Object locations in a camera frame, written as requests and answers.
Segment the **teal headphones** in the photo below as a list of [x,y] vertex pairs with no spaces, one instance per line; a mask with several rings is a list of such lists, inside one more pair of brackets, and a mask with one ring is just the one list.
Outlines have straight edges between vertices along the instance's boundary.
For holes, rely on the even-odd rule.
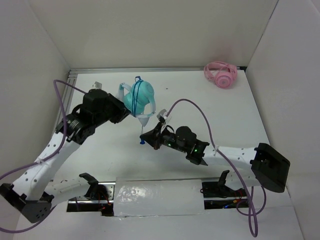
[[130,86],[121,83],[117,98],[124,103],[130,114],[139,120],[144,128],[149,119],[156,113],[155,91],[153,86],[140,76],[135,77],[135,83]]

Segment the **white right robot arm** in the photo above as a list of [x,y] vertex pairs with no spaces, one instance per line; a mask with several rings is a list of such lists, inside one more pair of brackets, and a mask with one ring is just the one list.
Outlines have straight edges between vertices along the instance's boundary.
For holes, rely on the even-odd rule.
[[220,176],[218,190],[223,196],[230,196],[243,186],[262,186],[274,193],[285,191],[291,163],[267,143],[249,148],[214,147],[199,140],[187,126],[171,132],[161,123],[140,137],[155,150],[166,146],[185,153],[186,159],[195,165],[235,166]]

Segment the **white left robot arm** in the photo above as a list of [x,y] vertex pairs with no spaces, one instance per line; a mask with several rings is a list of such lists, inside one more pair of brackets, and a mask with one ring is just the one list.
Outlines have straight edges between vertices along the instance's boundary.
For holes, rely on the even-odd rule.
[[99,182],[88,173],[53,184],[64,162],[106,122],[120,123],[129,115],[124,103],[101,89],[91,89],[82,103],[63,118],[50,142],[13,183],[3,183],[0,194],[30,223],[44,220],[53,207],[75,197],[97,197]]

